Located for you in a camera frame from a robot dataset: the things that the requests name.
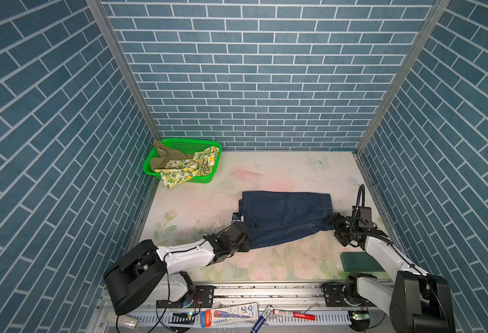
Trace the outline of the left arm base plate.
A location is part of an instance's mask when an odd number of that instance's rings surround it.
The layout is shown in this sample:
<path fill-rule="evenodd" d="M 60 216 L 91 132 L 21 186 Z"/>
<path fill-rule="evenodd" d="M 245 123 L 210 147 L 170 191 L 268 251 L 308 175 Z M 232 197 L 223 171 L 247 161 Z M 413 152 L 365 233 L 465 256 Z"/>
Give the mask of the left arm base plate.
<path fill-rule="evenodd" d="M 195 308 L 210 309 L 214 302 L 215 286 L 213 285 L 199 285 L 193 291 L 187 293 L 176 302 L 168 300 L 157 301 L 156 305 L 162 309 L 186 309 Z"/>

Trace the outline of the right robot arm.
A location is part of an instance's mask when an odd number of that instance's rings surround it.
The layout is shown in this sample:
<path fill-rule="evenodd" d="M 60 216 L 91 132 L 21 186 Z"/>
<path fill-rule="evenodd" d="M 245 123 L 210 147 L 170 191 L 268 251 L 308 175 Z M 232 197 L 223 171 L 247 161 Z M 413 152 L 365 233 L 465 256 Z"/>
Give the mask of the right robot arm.
<path fill-rule="evenodd" d="M 449 283 L 430 274 L 402 253 L 367 213 L 333 214 L 327 221 L 342 246 L 359 247 L 373 257 L 393 281 L 389 286 L 366 273 L 350 273 L 341 294 L 351 306 L 373 304 L 389 316 L 396 332 L 454 332 Z"/>

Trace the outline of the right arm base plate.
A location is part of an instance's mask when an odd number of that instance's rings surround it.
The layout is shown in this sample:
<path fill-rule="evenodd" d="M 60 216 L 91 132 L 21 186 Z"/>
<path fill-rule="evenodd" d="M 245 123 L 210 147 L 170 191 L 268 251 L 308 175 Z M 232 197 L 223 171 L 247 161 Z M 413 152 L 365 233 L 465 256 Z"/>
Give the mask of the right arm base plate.
<path fill-rule="evenodd" d="M 320 286 L 320 290 L 327 307 L 360 307 L 367 302 L 350 283 L 326 282 Z"/>

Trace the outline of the dark blue denim skirt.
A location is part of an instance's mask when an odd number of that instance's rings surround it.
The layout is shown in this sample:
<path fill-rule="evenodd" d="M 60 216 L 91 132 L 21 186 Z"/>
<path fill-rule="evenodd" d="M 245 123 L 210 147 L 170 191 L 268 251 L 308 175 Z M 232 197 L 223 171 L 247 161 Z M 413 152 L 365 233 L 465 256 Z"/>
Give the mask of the dark blue denim skirt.
<path fill-rule="evenodd" d="M 244 191 L 238 212 L 248 228 L 250 248 L 258 249 L 331 230 L 334 208 L 329 194 Z"/>

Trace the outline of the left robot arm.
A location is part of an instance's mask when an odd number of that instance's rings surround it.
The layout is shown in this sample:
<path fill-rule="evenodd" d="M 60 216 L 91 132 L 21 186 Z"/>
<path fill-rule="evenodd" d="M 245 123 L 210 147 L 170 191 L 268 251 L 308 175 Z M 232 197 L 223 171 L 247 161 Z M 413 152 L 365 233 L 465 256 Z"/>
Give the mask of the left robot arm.
<path fill-rule="evenodd" d="M 187 269 L 210 266 L 250 250 L 248 228 L 242 221 L 219 233 L 180 246 L 156 246 L 147 239 L 138 243 L 104 273 L 115 314 L 126 315 L 146 301 L 185 305 L 195 292 Z"/>

